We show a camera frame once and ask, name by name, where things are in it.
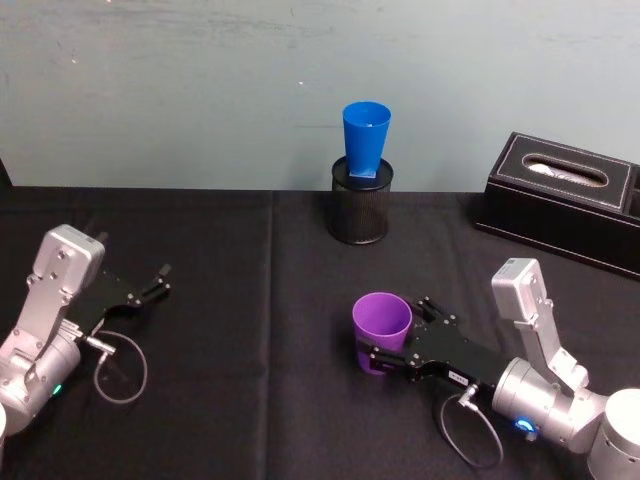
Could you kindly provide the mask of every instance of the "blue cup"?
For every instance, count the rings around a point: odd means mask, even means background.
[[[342,111],[349,175],[375,178],[382,158],[391,111],[376,102],[356,102]]]

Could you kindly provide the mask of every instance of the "cable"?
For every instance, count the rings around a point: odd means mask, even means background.
[[[100,331],[98,331],[96,333],[98,333],[98,334],[99,333],[103,333],[105,335],[111,335],[113,337],[117,337],[117,338],[120,338],[122,340],[125,340],[125,341],[129,342],[129,344],[138,352],[138,355],[140,355],[140,360],[142,361],[142,384],[140,385],[140,390],[138,390],[137,393],[135,393],[134,395],[132,395],[129,398],[124,398],[122,400],[119,400],[117,398],[110,397],[109,395],[104,393],[104,391],[100,387],[100,382],[98,381],[98,376],[100,374],[100,371],[102,370],[102,366],[104,365],[104,361],[107,358],[107,353],[104,353],[102,355],[102,357],[100,357],[100,360],[98,361],[98,365],[96,366],[96,370],[93,373],[93,384],[95,385],[96,390],[98,391],[98,393],[100,394],[100,396],[102,398],[104,398],[108,402],[115,403],[116,405],[126,405],[127,403],[133,402],[134,400],[138,399],[138,397],[140,397],[140,395],[142,395],[142,392],[144,392],[144,389],[147,386],[147,370],[148,370],[148,367],[147,367],[147,359],[144,356],[144,352],[142,351],[142,349],[138,346],[138,344],[136,342],[131,340],[126,335],[123,335],[122,333],[112,332],[110,330],[100,330]]]
[[[456,453],[458,455],[460,455],[460,457],[465,462],[467,462],[469,465],[471,465],[472,467],[474,467],[474,468],[493,468],[493,467],[497,467],[498,465],[500,465],[502,463],[502,461],[504,459],[504,449],[502,448],[502,442],[500,441],[500,437],[498,436],[498,433],[496,432],[495,428],[493,428],[493,425],[491,425],[491,422],[489,421],[489,419],[485,416],[484,413],[482,413],[480,411],[480,409],[478,409],[476,407],[475,404],[470,404],[470,405],[473,405],[476,408],[469,408],[469,410],[471,410],[472,412],[475,412],[476,414],[478,414],[478,416],[482,419],[482,421],[485,423],[487,428],[489,428],[489,431],[491,432],[491,435],[493,436],[493,439],[496,441],[496,445],[498,446],[498,459],[496,461],[488,464],[488,465],[482,465],[482,464],[479,464],[477,462],[474,462],[473,460],[471,460],[469,457],[467,457],[462,452],[462,450],[455,444],[455,442],[451,438],[451,435],[449,435],[449,432],[447,431],[447,427],[444,424],[444,410],[445,410],[447,404],[451,400],[453,400],[455,398],[459,398],[461,396],[462,396],[462,394],[459,394],[459,393],[451,395],[440,406],[440,412],[439,412],[439,415],[438,415],[438,419],[439,419],[439,422],[440,422],[440,430],[442,432],[442,435],[445,437],[447,442],[449,442],[449,445],[451,445],[451,447],[456,451]]]

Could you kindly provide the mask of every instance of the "mesh cylinder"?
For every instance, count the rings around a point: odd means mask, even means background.
[[[338,240],[351,245],[374,243],[388,230],[387,212],[393,168],[380,161],[375,178],[349,175],[346,157],[331,170],[331,211],[329,230]]]

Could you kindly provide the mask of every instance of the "tissue box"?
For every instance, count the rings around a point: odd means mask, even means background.
[[[476,226],[640,279],[638,166],[514,132]]]

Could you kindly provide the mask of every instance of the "black tablecloth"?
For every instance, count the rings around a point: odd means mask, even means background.
[[[364,374],[350,311],[371,291],[429,295],[471,339],[522,356],[491,277],[538,258],[564,346],[603,394],[640,385],[640,284],[479,232],[474,195],[393,194],[387,237],[353,247],[323,223],[325,193],[14,189],[0,196],[0,334],[17,319],[42,235],[60,223],[110,234],[105,266],[140,283],[173,265],[171,297],[135,338],[147,391],[130,407],[78,369],[28,431],[7,440],[1,478],[574,479],[584,459],[525,442],[490,415],[504,464],[474,472],[444,443],[435,381]],[[469,416],[451,429],[494,454]]]

